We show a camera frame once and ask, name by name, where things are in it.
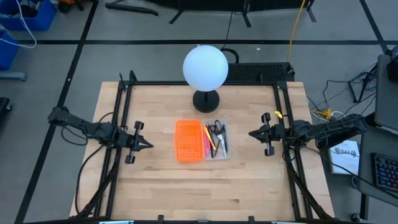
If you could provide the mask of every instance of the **lamp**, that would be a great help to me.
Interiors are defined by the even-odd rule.
[[[195,47],[185,57],[182,71],[187,83],[197,90],[193,94],[194,107],[202,113],[217,109],[220,96],[215,89],[225,82],[228,74],[225,55],[213,46]]]

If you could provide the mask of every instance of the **lamp base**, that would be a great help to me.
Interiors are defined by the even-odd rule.
[[[193,94],[193,106],[202,113],[210,113],[217,109],[220,96],[213,90],[209,92],[196,91]]]

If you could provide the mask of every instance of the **blue bin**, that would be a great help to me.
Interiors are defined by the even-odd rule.
[[[4,29],[0,29],[0,38],[12,43],[17,43]],[[0,40],[0,71],[10,69],[18,48],[18,46]]]
[[[38,3],[41,0],[31,1],[34,3]],[[16,0],[1,0],[0,2],[1,14],[10,14],[15,10],[18,11],[18,5],[16,3]],[[24,17],[24,20],[31,31],[45,31],[50,28],[56,12],[57,11],[55,10],[50,0],[43,0],[43,5],[40,7],[36,17]],[[22,25],[21,19],[19,17],[0,17],[0,24],[4,26],[7,30],[26,30],[24,25]]]

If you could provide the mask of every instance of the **concrete floor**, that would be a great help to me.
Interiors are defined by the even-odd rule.
[[[382,38],[398,40],[394,17],[398,2],[366,0],[366,3]],[[142,1],[134,1],[134,4],[155,9],[160,15],[114,11],[106,9],[101,1],[87,40],[225,39],[229,12],[184,12],[174,25],[170,25],[168,21],[175,10]],[[38,40],[75,41],[55,45],[42,42],[35,49],[20,49],[11,69],[26,72],[26,82],[0,81],[0,96],[10,98],[14,105],[0,132],[1,223],[15,220],[49,128],[47,115],[57,104],[67,74],[72,72],[70,65],[92,5],[85,3],[83,12],[73,8],[69,14],[58,13],[49,31],[34,32]],[[295,39],[377,40],[359,0],[317,0],[312,10],[317,23],[303,12]],[[250,13],[252,28],[246,28],[243,18],[234,15],[229,39],[289,40],[297,12],[297,9],[289,9]],[[29,39],[26,32],[12,32],[12,35],[19,40]],[[378,44],[358,44],[294,45],[291,63],[296,71],[295,79],[304,82],[312,100],[323,101],[326,80],[349,80],[376,62],[382,53]],[[128,71],[134,70],[139,80],[183,80],[182,61],[195,46],[86,44],[71,80],[65,106],[74,114],[91,120],[101,82],[118,80],[119,72],[126,77]],[[228,47],[239,52],[241,62],[284,62],[288,51],[285,44],[230,44]],[[344,83],[332,83],[326,94],[332,96],[344,88]],[[351,112],[361,113],[370,100]],[[346,111],[352,105],[347,91],[330,101],[333,110],[338,111]],[[372,105],[364,114],[373,109]],[[83,154],[84,147],[65,143],[60,130],[56,130],[25,222],[68,217]],[[352,188],[349,176],[330,174],[328,166],[325,166],[325,174],[336,217],[349,220],[352,213],[359,211],[360,194]],[[370,221],[389,223],[396,219],[397,208],[373,198],[370,200]]]

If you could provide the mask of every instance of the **marker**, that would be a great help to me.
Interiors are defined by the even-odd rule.
[[[215,151],[216,146],[214,145],[214,142],[211,140],[211,137],[210,137],[209,131],[206,128],[206,125],[203,125],[203,129],[205,130],[205,134],[206,134],[207,138],[209,139],[211,146],[213,147],[213,150]]]

